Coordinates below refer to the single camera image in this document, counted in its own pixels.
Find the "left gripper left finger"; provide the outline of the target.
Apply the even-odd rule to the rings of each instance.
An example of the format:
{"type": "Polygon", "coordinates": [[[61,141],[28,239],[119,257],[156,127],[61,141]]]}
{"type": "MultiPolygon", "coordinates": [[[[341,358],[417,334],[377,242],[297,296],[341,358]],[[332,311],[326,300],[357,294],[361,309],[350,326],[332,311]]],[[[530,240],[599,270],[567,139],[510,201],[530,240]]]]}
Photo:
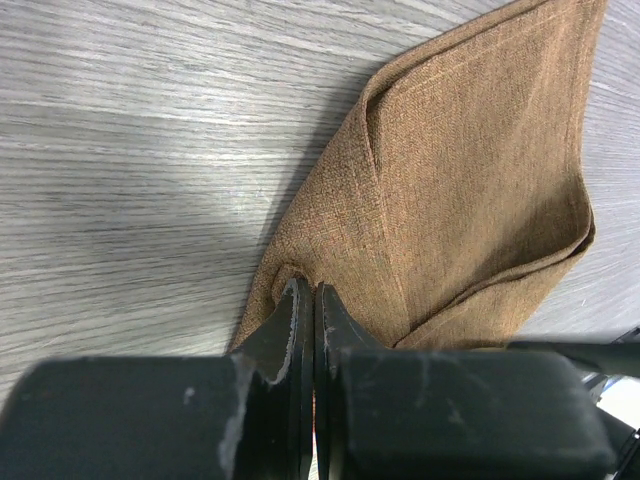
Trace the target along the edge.
{"type": "Polygon", "coordinates": [[[305,479],[313,300],[289,281],[223,356],[50,359],[1,413],[5,479],[305,479]]]}

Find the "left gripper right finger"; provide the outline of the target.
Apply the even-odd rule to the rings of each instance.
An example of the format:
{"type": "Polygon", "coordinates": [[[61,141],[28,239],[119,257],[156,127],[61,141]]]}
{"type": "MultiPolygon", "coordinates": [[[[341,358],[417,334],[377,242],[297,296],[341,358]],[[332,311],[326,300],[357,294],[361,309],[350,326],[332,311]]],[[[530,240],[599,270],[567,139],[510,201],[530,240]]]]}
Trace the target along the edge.
{"type": "Polygon", "coordinates": [[[395,350],[315,299],[316,444],[323,479],[601,479],[617,456],[564,357],[395,350]]]}

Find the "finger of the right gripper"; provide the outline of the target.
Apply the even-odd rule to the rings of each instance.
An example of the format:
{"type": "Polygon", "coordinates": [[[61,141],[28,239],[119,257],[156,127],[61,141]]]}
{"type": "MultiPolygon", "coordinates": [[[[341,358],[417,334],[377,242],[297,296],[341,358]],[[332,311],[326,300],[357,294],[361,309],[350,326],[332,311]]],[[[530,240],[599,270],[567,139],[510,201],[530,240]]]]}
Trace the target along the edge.
{"type": "Polygon", "coordinates": [[[509,343],[507,348],[556,353],[588,372],[639,377],[638,326],[610,343],[586,340],[518,340],[509,343]]]}

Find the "brown cloth napkin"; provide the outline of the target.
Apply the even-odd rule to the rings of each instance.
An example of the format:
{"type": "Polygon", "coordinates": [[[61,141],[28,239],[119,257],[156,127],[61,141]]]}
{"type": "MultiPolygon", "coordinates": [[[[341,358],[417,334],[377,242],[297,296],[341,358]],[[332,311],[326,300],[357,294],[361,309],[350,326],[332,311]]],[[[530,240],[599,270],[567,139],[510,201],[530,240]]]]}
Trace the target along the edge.
{"type": "Polygon", "coordinates": [[[236,337],[288,280],[382,344],[514,335],[593,242],[582,125],[603,1],[515,1],[381,68],[301,185],[236,337]]]}

